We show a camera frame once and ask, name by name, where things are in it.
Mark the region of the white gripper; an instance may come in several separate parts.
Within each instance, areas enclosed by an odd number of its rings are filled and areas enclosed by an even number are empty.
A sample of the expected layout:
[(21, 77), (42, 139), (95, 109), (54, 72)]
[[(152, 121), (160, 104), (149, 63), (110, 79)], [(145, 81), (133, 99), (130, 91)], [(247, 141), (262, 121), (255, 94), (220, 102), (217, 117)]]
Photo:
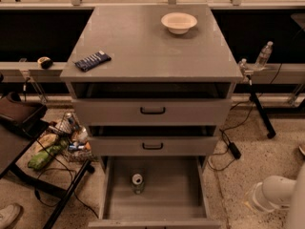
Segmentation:
[(273, 205), (263, 194), (262, 183), (255, 184), (246, 194), (247, 204), (260, 213), (271, 213), (275, 210)]

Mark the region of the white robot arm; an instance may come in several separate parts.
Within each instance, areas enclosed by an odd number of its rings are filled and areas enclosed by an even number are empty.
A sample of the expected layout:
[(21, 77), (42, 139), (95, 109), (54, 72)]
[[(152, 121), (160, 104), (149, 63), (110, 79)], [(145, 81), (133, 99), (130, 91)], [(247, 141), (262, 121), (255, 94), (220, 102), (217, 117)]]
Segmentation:
[(245, 204), (260, 213), (287, 210), (286, 229), (305, 229), (305, 164), (296, 179), (269, 176), (245, 194)]

